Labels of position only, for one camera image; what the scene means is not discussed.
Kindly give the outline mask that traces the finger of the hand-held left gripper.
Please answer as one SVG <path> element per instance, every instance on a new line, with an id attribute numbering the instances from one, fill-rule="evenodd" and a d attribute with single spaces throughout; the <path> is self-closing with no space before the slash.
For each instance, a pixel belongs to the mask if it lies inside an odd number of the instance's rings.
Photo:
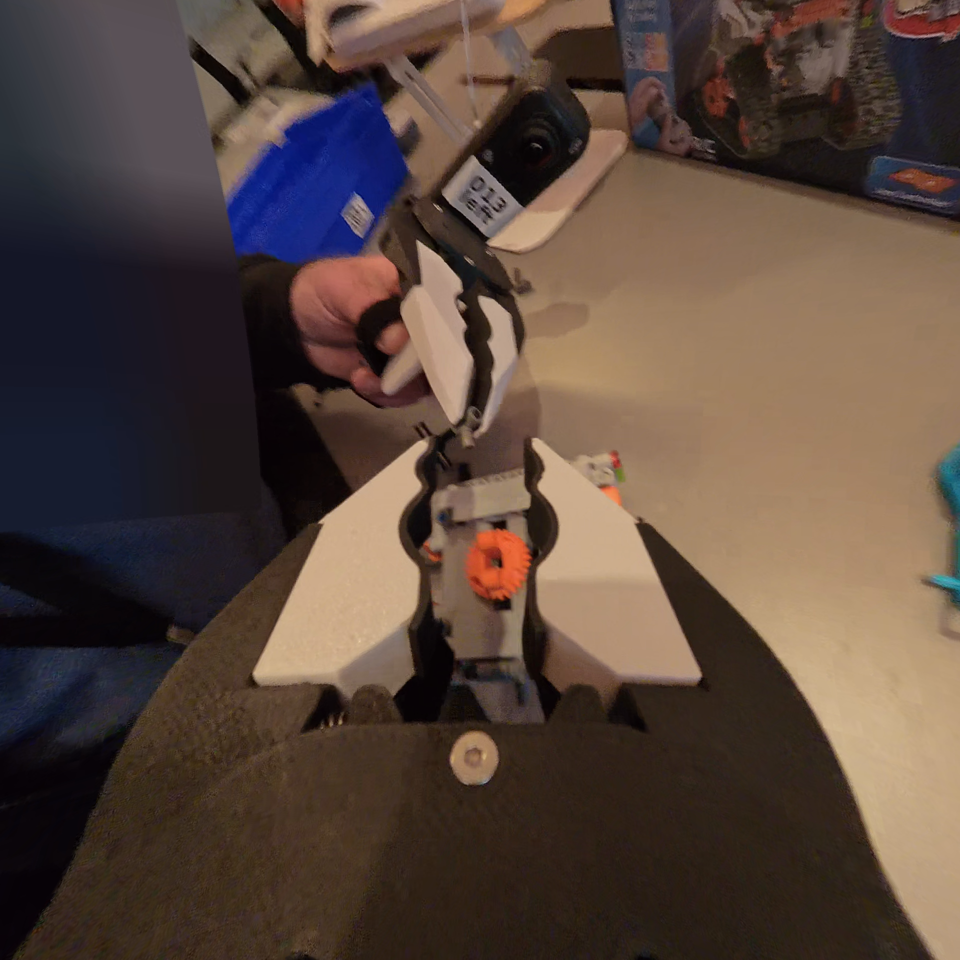
<path id="1" fill-rule="evenodd" d="M 523 329 L 511 306 L 471 306 L 471 437 L 489 431 L 518 366 Z"/>
<path id="2" fill-rule="evenodd" d="M 400 308 L 410 343 L 430 390 L 450 426 L 472 407 L 474 359 L 460 308 L 464 285 L 436 250 L 414 245 L 418 282 Z"/>

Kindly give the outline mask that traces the person's left forearm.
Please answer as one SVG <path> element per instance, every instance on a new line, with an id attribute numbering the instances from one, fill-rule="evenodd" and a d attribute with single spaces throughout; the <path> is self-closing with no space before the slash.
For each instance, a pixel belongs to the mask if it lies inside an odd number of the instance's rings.
<path id="1" fill-rule="evenodd" d="M 237 264 L 254 389 L 306 382 L 309 364 L 291 306 L 300 266 L 266 254 L 241 255 Z"/>

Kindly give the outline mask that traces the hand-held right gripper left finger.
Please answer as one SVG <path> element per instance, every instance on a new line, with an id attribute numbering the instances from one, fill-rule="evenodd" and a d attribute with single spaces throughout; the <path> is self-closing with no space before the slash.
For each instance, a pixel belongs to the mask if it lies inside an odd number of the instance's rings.
<path id="1" fill-rule="evenodd" d="M 402 515 L 423 489 L 415 442 L 324 518 L 252 671 L 262 688 L 366 686 L 396 694 L 412 678 L 407 636 L 421 575 L 402 545 Z"/>

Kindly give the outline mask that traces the person's left hand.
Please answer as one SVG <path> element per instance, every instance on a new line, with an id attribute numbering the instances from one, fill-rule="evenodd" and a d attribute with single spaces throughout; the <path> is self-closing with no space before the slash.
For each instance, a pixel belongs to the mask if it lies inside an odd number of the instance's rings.
<path id="1" fill-rule="evenodd" d="M 356 345 L 361 316 L 400 293 L 398 270 L 383 255 L 315 261 L 298 270 L 291 287 L 291 314 L 305 357 L 377 407 L 406 407 L 431 394 L 423 375 L 396 394 L 385 393 Z"/>

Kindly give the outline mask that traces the white desk stand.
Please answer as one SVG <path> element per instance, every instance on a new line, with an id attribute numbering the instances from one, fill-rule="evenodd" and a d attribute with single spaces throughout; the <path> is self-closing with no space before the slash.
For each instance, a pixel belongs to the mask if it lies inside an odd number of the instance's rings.
<path id="1" fill-rule="evenodd" d="M 475 27 L 468 27 L 462 41 L 466 86 L 472 90 L 479 85 L 470 66 L 469 48 L 473 35 L 487 37 L 508 68 L 506 76 L 494 78 L 493 83 L 508 85 L 533 60 L 527 42 L 518 32 L 519 25 L 539 17 L 551 5 L 552 2 L 548 1 L 505 2 L 497 17 L 488 17 Z M 390 77 L 400 83 L 458 148 L 464 148 L 480 130 L 482 117 L 475 113 L 469 123 L 459 117 L 430 85 L 423 72 L 414 66 L 413 56 L 414 51 L 410 50 L 385 61 Z M 584 157 L 577 159 L 544 194 L 519 209 L 509 222 L 499 222 L 498 232 L 486 240 L 487 245 L 498 253 L 514 255 L 527 254 L 544 246 L 623 157 L 627 143 L 627 134 L 622 131 L 594 128 L 585 144 Z"/>

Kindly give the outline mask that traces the teal brick separator tool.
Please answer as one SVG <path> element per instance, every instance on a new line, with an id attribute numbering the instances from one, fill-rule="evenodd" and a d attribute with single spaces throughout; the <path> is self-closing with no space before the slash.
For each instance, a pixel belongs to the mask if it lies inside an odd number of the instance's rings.
<path id="1" fill-rule="evenodd" d="M 924 582 L 939 590 L 946 598 L 951 611 L 959 613 L 959 444 L 949 450 L 935 470 L 935 481 L 946 508 L 950 527 L 950 566 L 946 573 L 934 574 Z"/>

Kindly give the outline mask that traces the blue plastic bin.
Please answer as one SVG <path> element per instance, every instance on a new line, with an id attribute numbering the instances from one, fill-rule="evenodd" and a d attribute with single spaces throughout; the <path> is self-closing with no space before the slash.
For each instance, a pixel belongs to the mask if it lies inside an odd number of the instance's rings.
<path id="1" fill-rule="evenodd" d="M 408 167 L 372 83 L 294 120 L 226 202 L 238 257 L 352 257 L 374 235 Z"/>

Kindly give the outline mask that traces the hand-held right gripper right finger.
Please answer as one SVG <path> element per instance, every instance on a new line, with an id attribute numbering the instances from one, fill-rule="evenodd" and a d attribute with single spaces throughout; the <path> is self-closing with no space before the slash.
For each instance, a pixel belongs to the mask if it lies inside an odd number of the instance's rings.
<path id="1" fill-rule="evenodd" d="M 702 669 L 638 522 L 539 438 L 535 491 L 557 533 L 534 575 L 546 628 L 542 676 L 557 690 L 696 687 Z"/>

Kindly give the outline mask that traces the black perforated panel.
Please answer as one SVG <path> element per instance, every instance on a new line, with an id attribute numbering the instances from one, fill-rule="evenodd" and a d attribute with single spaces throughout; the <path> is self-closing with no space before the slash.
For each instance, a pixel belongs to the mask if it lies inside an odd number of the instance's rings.
<path id="1" fill-rule="evenodd" d="M 293 390 L 259 390 L 254 399 L 261 476 L 294 539 L 352 490 Z"/>

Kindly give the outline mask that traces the robot building kit box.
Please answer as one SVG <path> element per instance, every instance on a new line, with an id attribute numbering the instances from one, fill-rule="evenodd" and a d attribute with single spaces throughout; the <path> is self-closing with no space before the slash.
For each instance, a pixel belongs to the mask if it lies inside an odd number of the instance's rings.
<path id="1" fill-rule="evenodd" d="M 616 1 L 644 150 L 958 220 L 957 1 Z"/>

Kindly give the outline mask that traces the grey orange brick assembly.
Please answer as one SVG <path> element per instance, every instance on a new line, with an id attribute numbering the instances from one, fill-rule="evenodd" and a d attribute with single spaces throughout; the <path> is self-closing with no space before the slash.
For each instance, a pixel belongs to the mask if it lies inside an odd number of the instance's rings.
<path id="1" fill-rule="evenodd" d="M 442 467 L 418 548 L 452 655 L 450 693 L 470 692 L 498 724 L 542 724 L 558 698 L 544 673 L 549 628 L 538 574 L 559 544 L 561 519 L 543 489 L 538 443 L 528 438 L 522 465 L 504 471 Z"/>

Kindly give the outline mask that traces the grey axle connector piece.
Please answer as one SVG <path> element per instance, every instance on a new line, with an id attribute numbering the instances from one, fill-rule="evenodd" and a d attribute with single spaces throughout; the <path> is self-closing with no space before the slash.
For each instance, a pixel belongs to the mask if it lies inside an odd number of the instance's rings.
<path id="1" fill-rule="evenodd" d="M 417 438 L 434 443 L 441 453 L 450 446 L 458 450 L 472 450 L 481 425 L 482 414 L 475 407 L 468 407 L 458 421 L 438 433 L 431 430 L 425 421 L 415 423 L 414 432 Z"/>

